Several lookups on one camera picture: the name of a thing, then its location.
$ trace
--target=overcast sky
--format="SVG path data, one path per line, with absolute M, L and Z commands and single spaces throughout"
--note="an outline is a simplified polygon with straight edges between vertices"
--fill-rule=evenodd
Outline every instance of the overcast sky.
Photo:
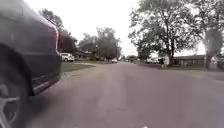
M 131 32 L 130 12 L 137 6 L 137 0 L 25 0 L 35 11 L 47 8 L 60 16 L 64 27 L 71 31 L 78 40 L 83 33 L 97 35 L 96 28 L 111 27 L 120 38 L 122 52 L 137 55 L 136 48 L 130 44 L 128 34 Z M 176 55 L 193 54 L 183 51 Z M 204 47 L 199 45 L 198 54 L 204 54 Z

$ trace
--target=residential street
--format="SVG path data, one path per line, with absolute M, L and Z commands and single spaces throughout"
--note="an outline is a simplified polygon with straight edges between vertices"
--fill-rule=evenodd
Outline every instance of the residential street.
M 119 62 L 62 77 L 31 110 L 28 128 L 223 128 L 224 83 Z

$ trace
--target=car wheel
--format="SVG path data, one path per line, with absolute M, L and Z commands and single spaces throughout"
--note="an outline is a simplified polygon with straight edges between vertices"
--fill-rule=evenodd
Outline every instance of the car wheel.
M 68 59 L 67 58 L 65 58 L 65 60 L 64 60 L 65 62 L 68 62 Z
M 9 64 L 0 64 L 0 128 L 22 128 L 27 110 L 26 81 Z

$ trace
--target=lawn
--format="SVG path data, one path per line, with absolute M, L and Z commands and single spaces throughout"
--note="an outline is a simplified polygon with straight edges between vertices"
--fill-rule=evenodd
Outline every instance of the lawn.
M 171 66 L 171 67 L 167 67 L 165 68 L 167 70 L 203 70 L 203 66 L 199 67 L 199 66 Z
M 61 70 L 62 72 L 71 72 L 79 69 L 95 67 L 94 65 L 86 65 L 86 64 L 75 64 L 75 63 L 63 63 Z

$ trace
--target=car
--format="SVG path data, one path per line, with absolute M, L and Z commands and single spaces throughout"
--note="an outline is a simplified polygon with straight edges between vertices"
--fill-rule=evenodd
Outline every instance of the car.
M 148 58 L 146 60 L 146 63 L 147 64 L 159 64 L 159 60 L 158 60 L 158 58 Z
M 75 57 L 71 53 L 60 53 L 62 61 L 64 62 L 73 62 Z
M 112 63 L 117 63 L 117 59 L 115 58 L 115 59 L 112 59 L 112 61 L 111 61 Z
M 27 101 L 60 79 L 56 27 L 23 0 L 0 4 L 0 128 L 24 128 Z

